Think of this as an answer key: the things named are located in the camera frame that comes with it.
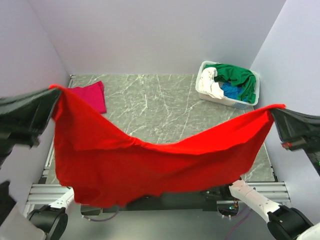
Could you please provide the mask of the red t-shirt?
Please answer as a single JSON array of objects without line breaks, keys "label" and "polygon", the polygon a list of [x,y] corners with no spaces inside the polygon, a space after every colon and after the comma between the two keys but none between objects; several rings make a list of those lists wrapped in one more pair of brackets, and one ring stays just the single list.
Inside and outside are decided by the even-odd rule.
[{"label": "red t-shirt", "polygon": [[55,174],[74,200],[100,208],[143,196],[203,191],[237,181],[252,167],[274,119],[271,104],[170,144],[129,136],[60,85],[55,122]]}]

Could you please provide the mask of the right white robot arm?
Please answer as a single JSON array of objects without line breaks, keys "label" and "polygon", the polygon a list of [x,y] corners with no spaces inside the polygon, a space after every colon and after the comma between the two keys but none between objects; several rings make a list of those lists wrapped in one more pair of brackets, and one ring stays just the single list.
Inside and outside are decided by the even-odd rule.
[{"label": "right white robot arm", "polygon": [[[320,117],[285,108],[271,110],[282,147],[289,151],[320,149]],[[222,198],[245,203],[267,223],[276,240],[318,240],[320,224],[314,225],[301,211],[276,203],[245,181],[226,182],[219,187]]]}]

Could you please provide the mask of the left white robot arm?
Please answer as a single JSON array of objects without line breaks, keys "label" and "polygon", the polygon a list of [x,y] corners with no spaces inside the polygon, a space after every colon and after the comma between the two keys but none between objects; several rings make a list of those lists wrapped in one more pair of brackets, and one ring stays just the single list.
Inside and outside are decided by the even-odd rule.
[{"label": "left white robot arm", "polygon": [[[37,147],[61,95],[58,88],[42,89],[0,99],[0,162],[15,145]],[[56,201],[24,216],[9,192],[10,181],[0,184],[0,238],[2,240],[59,240],[68,224],[67,210],[74,200],[68,191]]]}]

